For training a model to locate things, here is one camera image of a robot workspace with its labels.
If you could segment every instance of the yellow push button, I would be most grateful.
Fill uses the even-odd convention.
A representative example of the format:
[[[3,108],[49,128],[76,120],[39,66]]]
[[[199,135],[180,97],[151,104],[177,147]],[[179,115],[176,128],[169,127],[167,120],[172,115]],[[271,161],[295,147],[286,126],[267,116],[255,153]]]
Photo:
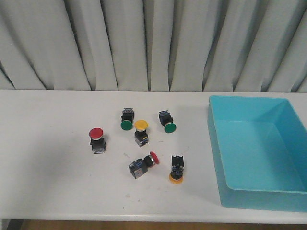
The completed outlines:
[[[138,120],[134,123],[134,127],[137,130],[144,131],[148,127],[148,123],[145,120]]]
[[[178,180],[175,180],[171,174],[168,176],[170,182],[172,182],[173,184],[181,184],[183,182],[183,176],[180,177]]]

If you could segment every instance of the blue plastic tray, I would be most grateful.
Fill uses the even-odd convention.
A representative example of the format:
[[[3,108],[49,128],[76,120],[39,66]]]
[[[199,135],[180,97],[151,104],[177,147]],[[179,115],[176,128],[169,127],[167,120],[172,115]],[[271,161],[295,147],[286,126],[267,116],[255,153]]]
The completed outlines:
[[[307,133],[287,99],[211,96],[208,127],[224,207],[307,211]]]

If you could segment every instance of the green push button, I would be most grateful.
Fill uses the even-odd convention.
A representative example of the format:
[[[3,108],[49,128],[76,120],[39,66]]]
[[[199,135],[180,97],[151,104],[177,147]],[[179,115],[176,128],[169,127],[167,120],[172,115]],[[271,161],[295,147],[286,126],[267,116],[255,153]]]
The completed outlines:
[[[164,126],[164,131],[166,133],[172,133],[176,130],[176,125],[174,123],[167,123],[165,126]]]
[[[129,120],[124,120],[120,123],[120,127],[124,130],[130,130],[133,127],[133,124]]]

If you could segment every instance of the white table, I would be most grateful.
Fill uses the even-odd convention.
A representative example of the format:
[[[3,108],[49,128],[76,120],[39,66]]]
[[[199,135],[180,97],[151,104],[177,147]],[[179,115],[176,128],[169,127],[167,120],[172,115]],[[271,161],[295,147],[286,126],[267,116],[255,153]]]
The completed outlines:
[[[210,95],[288,98],[307,127],[307,94],[0,90],[0,218],[307,223],[307,213],[224,208],[207,127]],[[120,128],[124,107],[149,123],[149,144]],[[177,124],[167,134],[158,112]],[[105,154],[88,132],[101,127]],[[160,164],[135,180],[128,165],[155,151]],[[184,182],[171,184],[171,155]]]

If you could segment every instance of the curtain fold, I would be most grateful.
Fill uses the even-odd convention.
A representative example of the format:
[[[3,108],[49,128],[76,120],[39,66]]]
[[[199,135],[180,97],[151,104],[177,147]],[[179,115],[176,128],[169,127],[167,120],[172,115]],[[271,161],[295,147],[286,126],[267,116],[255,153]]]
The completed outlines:
[[[119,90],[147,91],[145,25],[142,0],[103,0]]]
[[[0,70],[0,88],[5,90],[13,90],[14,86],[10,83],[7,77],[4,75],[2,70]]]
[[[307,73],[307,11],[278,68],[269,92],[296,92]]]
[[[0,89],[307,92],[306,0],[0,0]]]
[[[67,0],[65,3],[91,89],[117,90],[100,1]]]
[[[171,91],[202,91],[203,70],[216,32],[221,1],[175,2],[169,61]]]
[[[13,40],[47,89],[90,89],[63,1],[2,0],[0,9]],[[31,82],[29,77],[24,81]]]
[[[204,91],[234,90],[258,28],[261,4],[265,2],[230,1]]]
[[[236,92],[265,92],[286,53],[307,1],[271,0],[238,81]]]
[[[5,71],[0,72],[0,86],[2,89],[45,89],[36,73],[33,71],[27,58],[18,48],[0,15],[0,61]]]
[[[174,0],[144,0],[147,74],[151,91],[169,91],[168,60],[174,17]]]

